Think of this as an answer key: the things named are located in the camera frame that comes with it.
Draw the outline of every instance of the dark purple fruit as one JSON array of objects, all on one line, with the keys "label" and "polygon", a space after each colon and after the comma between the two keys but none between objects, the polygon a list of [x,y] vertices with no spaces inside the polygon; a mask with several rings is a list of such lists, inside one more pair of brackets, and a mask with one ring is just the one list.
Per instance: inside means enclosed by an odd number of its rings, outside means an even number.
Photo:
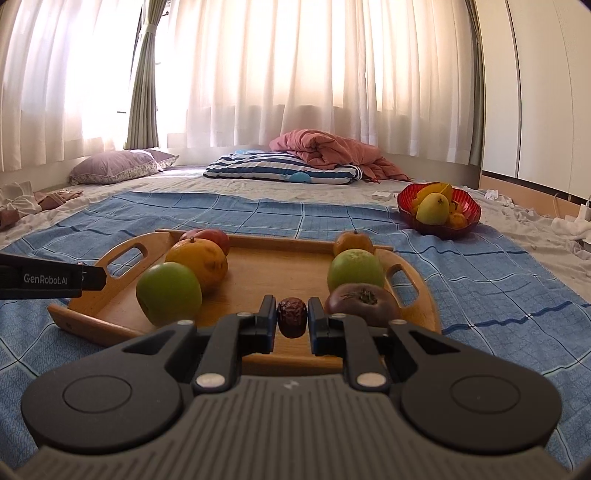
[{"label": "dark purple fruit", "polygon": [[400,318],[394,296],[369,283],[346,283],[337,287],[324,302],[324,311],[357,315],[370,327],[386,328],[390,320]]},{"label": "dark purple fruit", "polygon": [[298,338],[306,332],[308,310],[300,299],[290,297],[283,299],[277,306],[277,326],[283,336]]}]

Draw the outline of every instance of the curtain tie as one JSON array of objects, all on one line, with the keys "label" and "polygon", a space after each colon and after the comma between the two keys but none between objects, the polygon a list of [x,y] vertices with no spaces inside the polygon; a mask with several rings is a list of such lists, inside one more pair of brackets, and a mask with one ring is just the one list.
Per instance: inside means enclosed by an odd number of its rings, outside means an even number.
[{"label": "curtain tie", "polygon": [[146,33],[156,35],[156,28],[158,28],[158,25],[154,25],[152,23],[145,23],[140,33],[141,35],[146,35]]}]

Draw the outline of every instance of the white power adapter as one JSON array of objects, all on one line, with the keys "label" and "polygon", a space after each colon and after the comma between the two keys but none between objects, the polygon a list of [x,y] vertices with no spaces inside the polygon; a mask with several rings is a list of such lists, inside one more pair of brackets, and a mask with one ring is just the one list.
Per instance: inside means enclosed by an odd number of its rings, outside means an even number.
[{"label": "white power adapter", "polygon": [[591,220],[591,207],[589,204],[591,203],[591,198],[587,200],[587,203],[582,203],[581,207],[579,207],[579,214],[577,215],[577,220]]}]

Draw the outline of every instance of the orange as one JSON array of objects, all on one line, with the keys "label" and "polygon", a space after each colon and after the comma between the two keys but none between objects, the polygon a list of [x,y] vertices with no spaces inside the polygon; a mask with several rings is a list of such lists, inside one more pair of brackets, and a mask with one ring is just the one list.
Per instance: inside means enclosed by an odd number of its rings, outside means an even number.
[{"label": "orange", "polygon": [[213,291],[228,273],[228,261],[222,249],[204,238],[187,238],[174,244],[165,261],[189,267],[204,293]]},{"label": "orange", "polygon": [[465,228],[468,226],[468,220],[463,213],[453,212],[447,217],[446,225],[456,229]]},{"label": "orange", "polygon": [[335,240],[333,253],[337,256],[339,253],[342,253],[345,250],[351,250],[352,248],[366,250],[371,254],[374,253],[374,244],[372,243],[371,238],[365,235],[365,233],[359,233],[357,230],[340,234]]}]

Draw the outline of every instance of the yellow fruit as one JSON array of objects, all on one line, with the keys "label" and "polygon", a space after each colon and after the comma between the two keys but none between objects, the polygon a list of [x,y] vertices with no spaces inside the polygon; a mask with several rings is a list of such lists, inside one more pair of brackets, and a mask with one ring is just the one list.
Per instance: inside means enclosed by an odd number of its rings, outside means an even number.
[{"label": "yellow fruit", "polygon": [[456,229],[465,228],[468,226],[468,219],[463,213],[453,212],[447,217],[446,225]]},{"label": "yellow fruit", "polygon": [[430,193],[417,210],[417,220],[425,225],[443,225],[449,216],[449,201],[441,193]]},{"label": "yellow fruit", "polygon": [[421,190],[418,191],[417,196],[411,203],[411,210],[413,215],[417,214],[418,206],[421,205],[423,200],[427,198],[428,195],[432,193],[441,193],[445,198],[447,198],[448,203],[452,201],[452,194],[453,194],[453,187],[448,183],[433,183],[426,187],[423,187]]},{"label": "yellow fruit", "polygon": [[174,244],[165,261],[189,267],[203,293],[214,290],[228,273],[228,260],[222,249],[204,238],[187,238]]}]

